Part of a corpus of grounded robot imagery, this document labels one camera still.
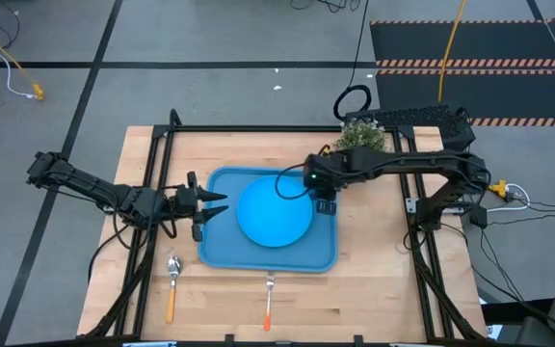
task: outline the potted plant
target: potted plant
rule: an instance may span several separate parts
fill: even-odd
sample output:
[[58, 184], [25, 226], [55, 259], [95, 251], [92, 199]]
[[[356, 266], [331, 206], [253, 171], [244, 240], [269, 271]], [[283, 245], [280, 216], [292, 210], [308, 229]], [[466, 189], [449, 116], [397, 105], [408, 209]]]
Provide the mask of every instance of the potted plant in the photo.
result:
[[334, 144], [337, 149], [370, 147], [377, 151], [386, 150], [384, 128], [378, 126], [377, 120], [351, 120], [340, 125], [342, 136]]

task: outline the concrete floor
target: concrete floor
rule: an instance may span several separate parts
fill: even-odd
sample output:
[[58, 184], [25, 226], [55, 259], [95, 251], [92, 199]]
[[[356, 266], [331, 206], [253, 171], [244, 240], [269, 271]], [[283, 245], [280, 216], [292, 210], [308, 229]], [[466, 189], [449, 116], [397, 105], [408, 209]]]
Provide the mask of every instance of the concrete floor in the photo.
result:
[[[113, 2], [9, 1], [21, 21], [21, 34], [10, 52], [20, 61], [90, 62]], [[371, 0], [368, 18], [453, 19], [459, 2]], [[555, 17], [555, 0], [537, 3], [543, 16]], [[332, 14], [314, 4], [294, 11], [287, 0], [124, 0], [105, 61], [350, 61], [361, 10]], [[4, 26], [13, 28], [9, 17], [3, 19], [6, 15], [0, 9]], [[464, 14], [464, 19], [531, 18], [525, 0], [470, 0]], [[369, 30], [364, 31], [360, 57], [373, 60]], [[46, 90], [44, 102], [8, 93], [6, 71], [0, 69], [0, 315], [44, 197], [43, 191], [23, 183], [25, 171], [36, 151], [61, 148], [88, 71], [31, 73]], [[372, 71], [358, 70], [355, 82], [375, 90], [368, 73]], [[125, 127], [163, 123], [171, 107], [188, 124], [333, 124], [333, 101], [349, 77], [348, 69], [321, 68], [102, 69], [70, 160], [112, 179]], [[16, 70], [13, 85], [29, 92]], [[344, 109], [359, 102], [348, 100]], [[555, 203], [555, 128], [475, 128], [475, 133], [473, 152], [486, 159], [494, 178], [522, 185], [533, 200]], [[484, 202], [497, 203], [490, 198]], [[530, 215], [490, 216], [507, 221]], [[94, 207], [57, 198], [7, 343], [75, 336], [87, 266], [102, 223]], [[466, 233], [475, 266], [504, 287], [481, 253], [477, 230], [467, 227]], [[525, 298], [554, 295], [555, 219], [490, 227], [487, 233]], [[478, 283], [496, 299], [506, 300]]]

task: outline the blue bowl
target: blue bowl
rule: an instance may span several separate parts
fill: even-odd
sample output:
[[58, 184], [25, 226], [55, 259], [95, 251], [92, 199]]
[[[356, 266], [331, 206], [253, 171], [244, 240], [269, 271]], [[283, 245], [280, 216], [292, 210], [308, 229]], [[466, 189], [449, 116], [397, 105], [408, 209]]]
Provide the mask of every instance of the blue bowl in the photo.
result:
[[[276, 192], [276, 175], [256, 179], [237, 203], [239, 227], [253, 242], [265, 247], [283, 247], [299, 240], [312, 221], [311, 197], [305, 194], [286, 200]], [[305, 190], [301, 182], [282, 176], [279, 192], [294, 197]]]

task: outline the wooden table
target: wooden table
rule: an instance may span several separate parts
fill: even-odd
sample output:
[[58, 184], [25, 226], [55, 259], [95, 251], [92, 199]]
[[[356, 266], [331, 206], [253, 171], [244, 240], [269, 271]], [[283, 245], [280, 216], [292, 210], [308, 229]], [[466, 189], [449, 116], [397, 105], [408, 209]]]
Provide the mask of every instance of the wooden table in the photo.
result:
[[[151, 127], [127, 129], [115, 182], [142, 184], [150, 134]], [[224, 165], [294, 165], [323, 144], [332, 144], [338, 135], [176, 133], [167, 185], [185, 182], [186, 172], [196, 171], [198, 183], [204, 186], [208, 176]], [[436, 128], [415, 128], [415, 136], [419, 151], [441, 149]], [[424, 175], [429, 195], [444, 181], [439, 175]], [[414, 187], [411, 179], [411, 190]], [[348, 342], [353, 341], [354, 334], [362, 334], [366, 342], [425, 341], [412, 256], [402, 246], [407, 225], [399, 176], [385, 175], [352, 185], [343, 191], [338, 208], [337, 263], [325, 274], [276, 274], [269, 332], [262, 328], [267, 298], [265, 271], [217, 269], [203, 264], [188, 221], [177, 222], [179, 232], [174, 240], [160, 231], [142, 338], [220, 341], [225, 334], [234, 334], [237, 341]], [[443, 223], [461, 228], [457, 217], [445, 216]], [[129, 241], [131, 233], [126, 233]], [[112, 222], [107, 218], [101, 241], [112, 234]], [[436, 232], [436, 242], [447, 294], [470, 324], [484, 334], [485, 323], [463, 238], [444, 228]], [[173, 254], [183, 260], [184, 267], [177, 281], [174, 320], [167, 324], [171, 281], [167, 260]], [[126, 249], [112, 242], [97, 258], [79, 334], [90, 330], [118, 296], [127, 256]], [[436, 298], [429, 292], [436, 335], [441, 335]], [[129, 305], [134, 307], [136, 298]], [[131, 323], [128, 318], [127, 332], [131, 332]]]

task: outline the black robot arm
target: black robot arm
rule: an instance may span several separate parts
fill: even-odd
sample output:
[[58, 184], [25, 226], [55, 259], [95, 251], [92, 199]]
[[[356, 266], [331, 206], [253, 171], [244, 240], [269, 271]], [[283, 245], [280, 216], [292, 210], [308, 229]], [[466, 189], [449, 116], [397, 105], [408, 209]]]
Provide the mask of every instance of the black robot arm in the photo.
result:
[[469, 153], [449, 150], [422, 153], [384, 153], [369, 147], [310, 154], [304, 162], [304, 185], [317, 198], [334, 200], [336, 192], [352, 183], [382, 174], [442, 174], [447, 182], [431, 197], [409, 208], [415, 226], [440, 228], [442, 210], [464, 194], [481, 194], [489, 185], [485, 162]]
[[66, 186], [74, 192], [95, 200], [104, 212], [121, 216], [123, 223], [141, 229], [151, 224], [172, 222], [173, 237], [176, 235], [174, 221], [191, 218], [195, 241], [202, 241], [199, 225], [209, 221], [227, 206], [198, 210], [198, 201], [213, 201], [225, 195], [207, 192], [197, 184], [196, 174], [188, 173], [188, 186], [183, 184], [168, 187], [176, 190], [175, 195], [166, 197], [161, 191], [147, 187], [132, 187], [113, 184], [74, 168], [59, 153], [38, 152], [36, 161], [27, 171], [27, 183], [36, 187]]

